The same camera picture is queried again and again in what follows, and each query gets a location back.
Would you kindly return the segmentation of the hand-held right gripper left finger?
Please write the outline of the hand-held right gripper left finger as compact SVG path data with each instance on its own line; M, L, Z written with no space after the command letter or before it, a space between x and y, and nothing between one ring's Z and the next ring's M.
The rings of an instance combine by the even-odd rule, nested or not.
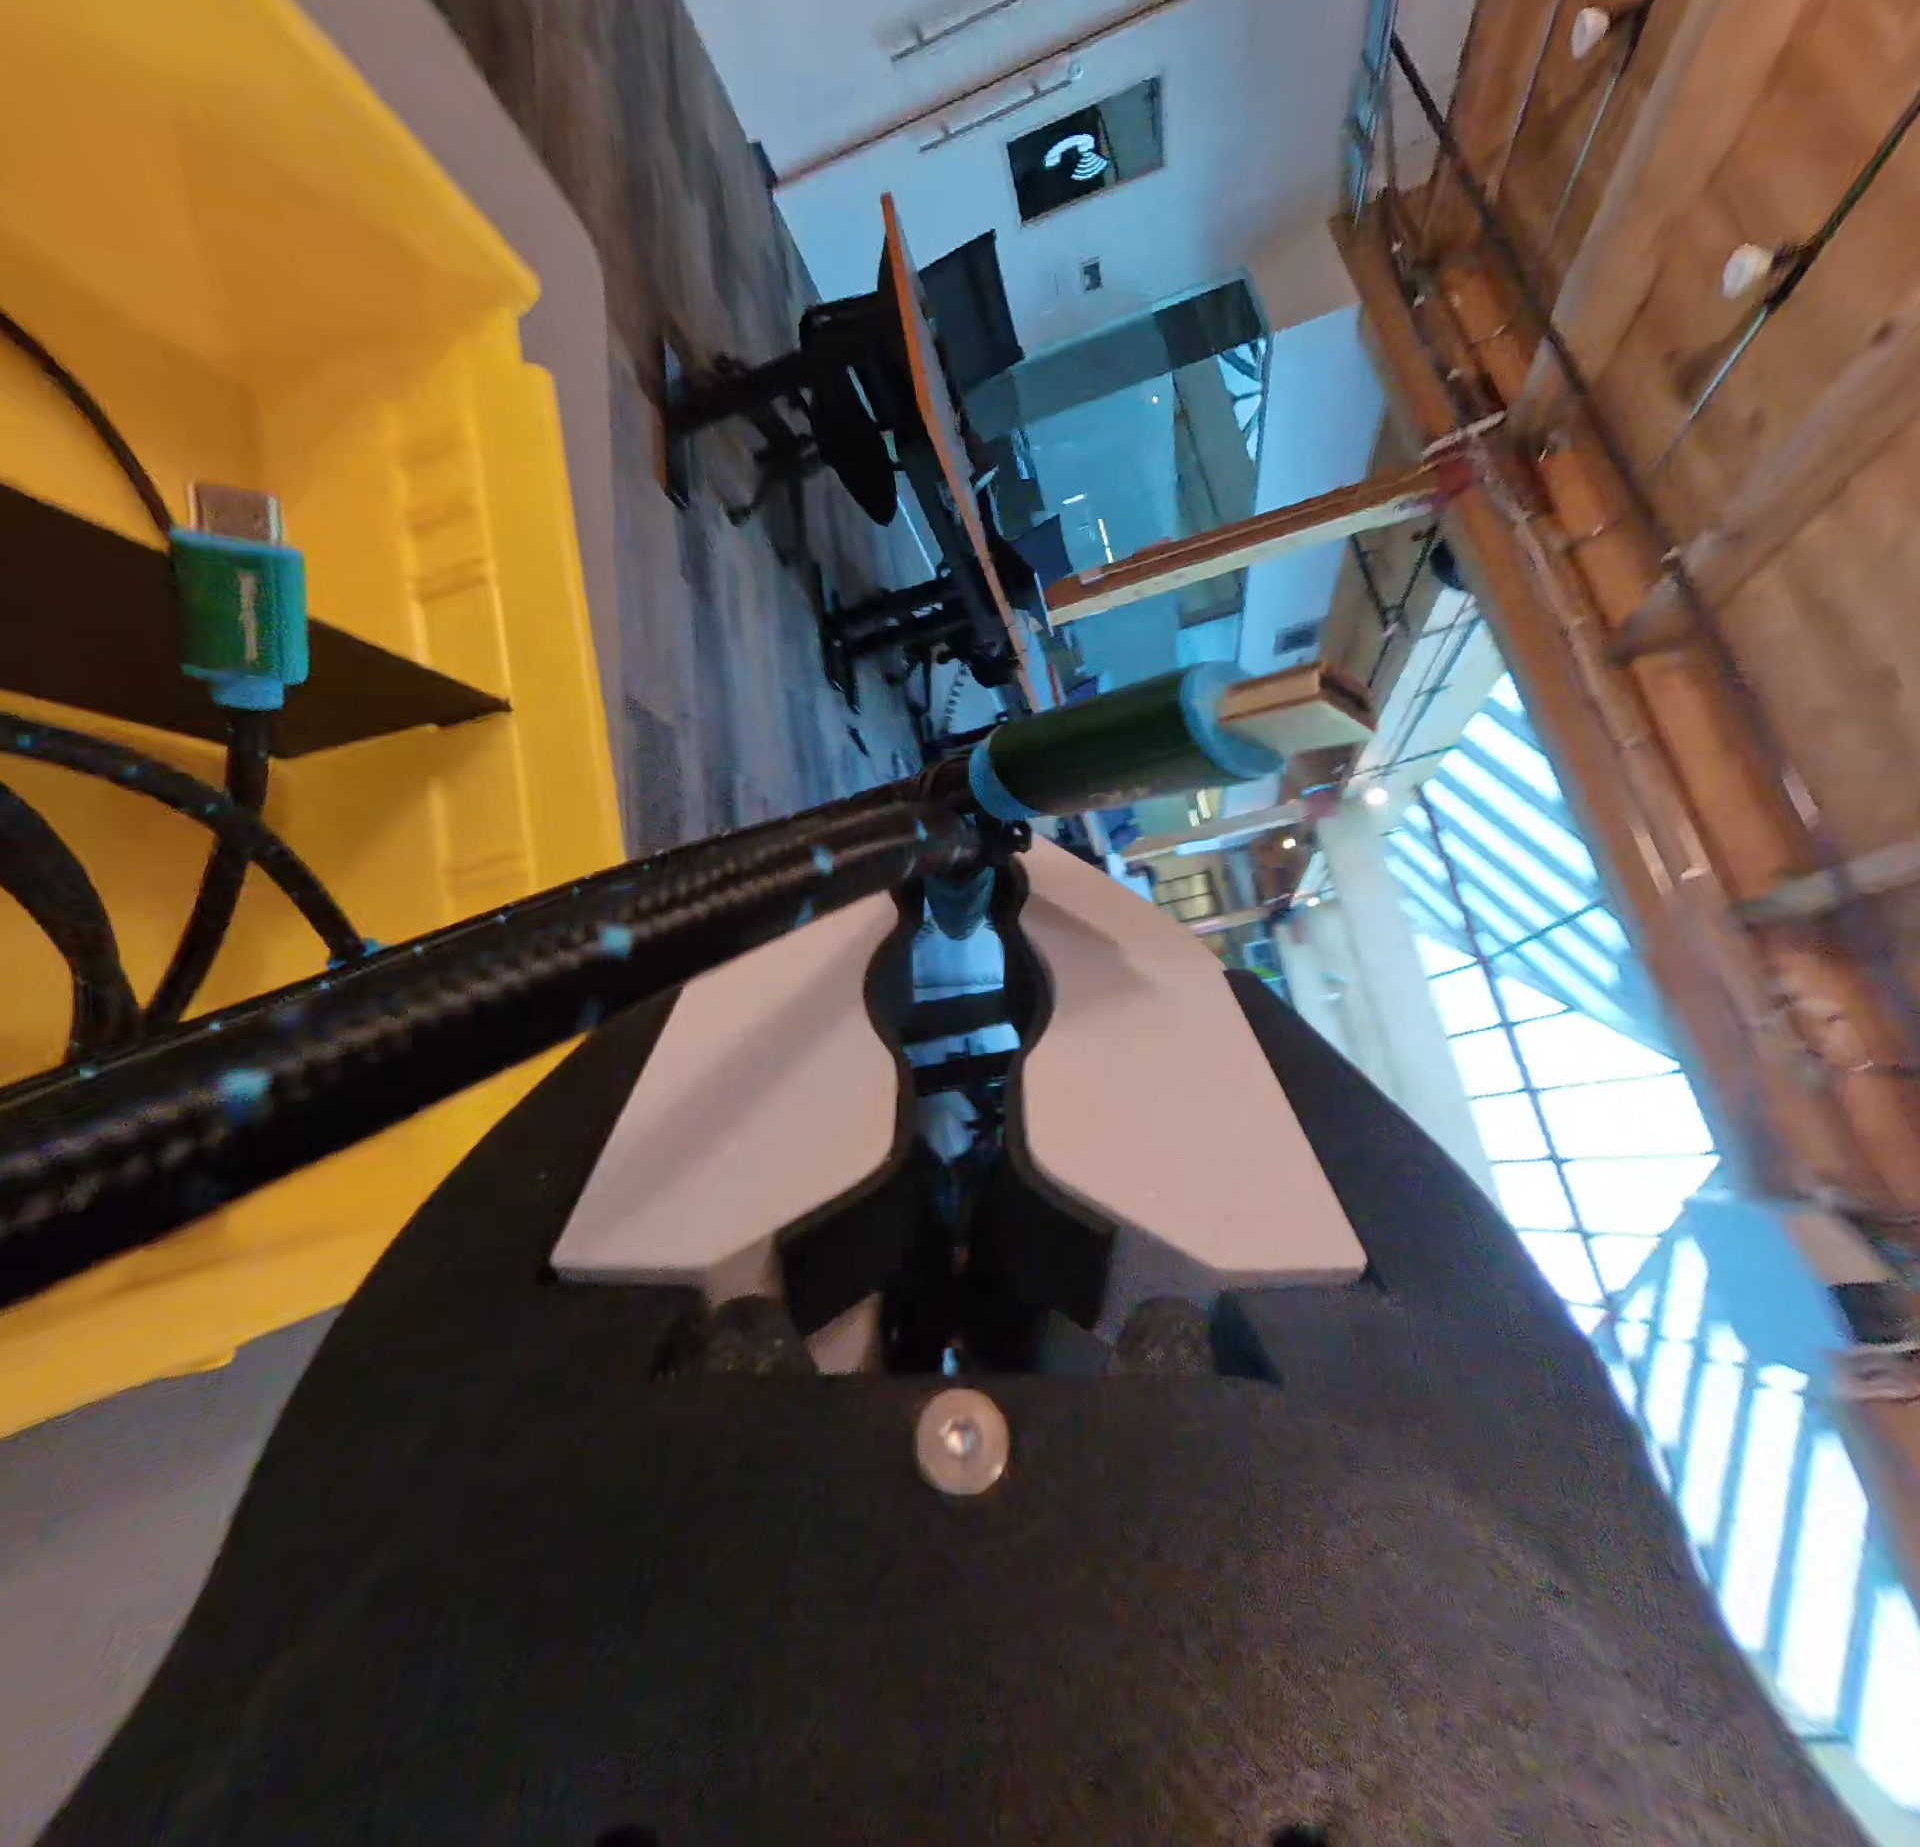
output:
M770 1297L770 1249L898 1148L903 1071L864 1009L898 895L692 976L554 1244L557 1281Z

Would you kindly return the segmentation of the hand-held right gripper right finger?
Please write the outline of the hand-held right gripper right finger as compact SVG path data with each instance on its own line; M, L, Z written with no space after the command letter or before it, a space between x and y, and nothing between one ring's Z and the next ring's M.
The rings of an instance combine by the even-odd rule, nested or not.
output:
M1018 873L1046 995L1010 1112L1041 1201L1013 1229L1018 1285L1048 1306L1206 1306L1363 1281L1364 1249L1223 959L1046 838Z

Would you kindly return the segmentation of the braided hdmi cable green plugs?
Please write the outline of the braided hdmi cable green plugs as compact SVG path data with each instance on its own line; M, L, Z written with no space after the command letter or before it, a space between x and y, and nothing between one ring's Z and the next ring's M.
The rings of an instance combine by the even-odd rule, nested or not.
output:
M614 1016L912 880L993 878L1032 818L1250 781L1282 704L1199 661L998 724L963 759L655 853L7 1088L0 1291L173 1238Z

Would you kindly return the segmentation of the yellow plastic bin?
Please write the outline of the yellow plastic bin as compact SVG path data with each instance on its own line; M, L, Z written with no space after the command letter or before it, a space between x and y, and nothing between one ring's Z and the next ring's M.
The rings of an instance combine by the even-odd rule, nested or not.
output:
M512 698L273 759L260 820L374 947L624 860L578 436L512 207L473 204L295 0L7 0L0 20L7 317L100 399L166 529L191 489L260 493L305 620ZM124 458L19 348L7 484L164 551ZM19 692L7 713L106 735L113 773L133 754L212 785L223 768L223 743ZM76 853L153 998L216 830L11 728L7 792ZM7 1306L7 1436L345 1302L554 1060Z

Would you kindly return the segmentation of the black office chair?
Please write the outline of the black office chair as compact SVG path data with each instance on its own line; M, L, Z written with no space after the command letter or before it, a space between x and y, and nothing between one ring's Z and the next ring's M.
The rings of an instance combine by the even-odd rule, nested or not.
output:
M808 420L817 456L883 529L903 510L889 404L898 312L883 292L817 303L804 312Z

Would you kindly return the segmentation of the black bin divider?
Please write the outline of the black bin divider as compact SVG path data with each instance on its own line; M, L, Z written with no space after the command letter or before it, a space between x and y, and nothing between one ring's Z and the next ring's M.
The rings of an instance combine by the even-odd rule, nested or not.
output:
M0 683L33 704L223 743L223 709L178 660L164 551L17 484L0 489ZM305 683L279 713L273 754L305 759L491 713L512 713L512 698L311 620Z

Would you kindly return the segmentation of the black phone sign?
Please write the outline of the black phone sign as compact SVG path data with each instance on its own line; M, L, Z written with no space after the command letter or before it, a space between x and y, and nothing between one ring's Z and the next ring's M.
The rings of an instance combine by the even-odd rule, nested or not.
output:
M1162 175L1162 73L1013 131L1005 165L1018 228Z

